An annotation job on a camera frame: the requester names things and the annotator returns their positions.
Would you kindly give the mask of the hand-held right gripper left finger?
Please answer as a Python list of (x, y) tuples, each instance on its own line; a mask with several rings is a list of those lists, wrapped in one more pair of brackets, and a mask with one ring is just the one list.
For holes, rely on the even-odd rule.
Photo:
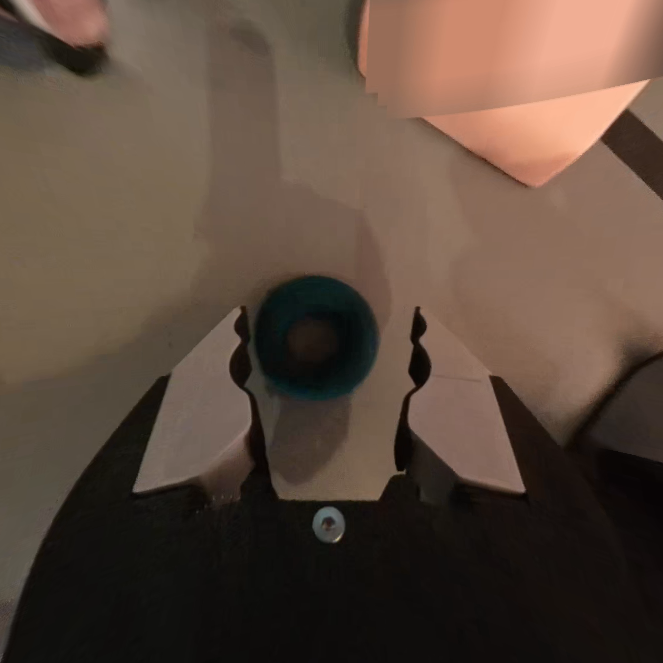
[(267, 465), (252, 373), (249, 319), (230, 311), (172, 369), (133, 485), (136, 495), (181, 487), (210, 502), (235, 502)]

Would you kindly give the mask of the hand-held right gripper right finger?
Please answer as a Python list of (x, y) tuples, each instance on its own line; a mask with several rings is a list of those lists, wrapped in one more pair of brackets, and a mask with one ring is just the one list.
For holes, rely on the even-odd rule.
[(394, 443), (398, 470), (423, 501), (456, 489), (526, 494), (489, 370), (431, 313), (416, 308), (406, 394)]

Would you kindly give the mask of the person's left hand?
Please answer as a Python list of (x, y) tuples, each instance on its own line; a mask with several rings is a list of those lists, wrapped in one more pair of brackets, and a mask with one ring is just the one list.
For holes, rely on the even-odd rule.
[(49, 7), (54, 36), (76, 47), (106, 45), (109, 19), (103, 1), (50, 1)]

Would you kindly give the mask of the peach round disc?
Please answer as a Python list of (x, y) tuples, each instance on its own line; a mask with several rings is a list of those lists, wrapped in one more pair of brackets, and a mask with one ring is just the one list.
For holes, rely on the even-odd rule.
[(423, 120), (510, 178), (539, 188), (596, 144), (650, 82)]

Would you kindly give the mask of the black flat strip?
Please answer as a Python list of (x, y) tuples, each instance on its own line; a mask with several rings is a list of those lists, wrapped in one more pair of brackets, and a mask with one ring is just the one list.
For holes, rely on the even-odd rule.
[(604, 132), (601, 143), (662, 199), (662, 139), (634, 112), (622, 112)]

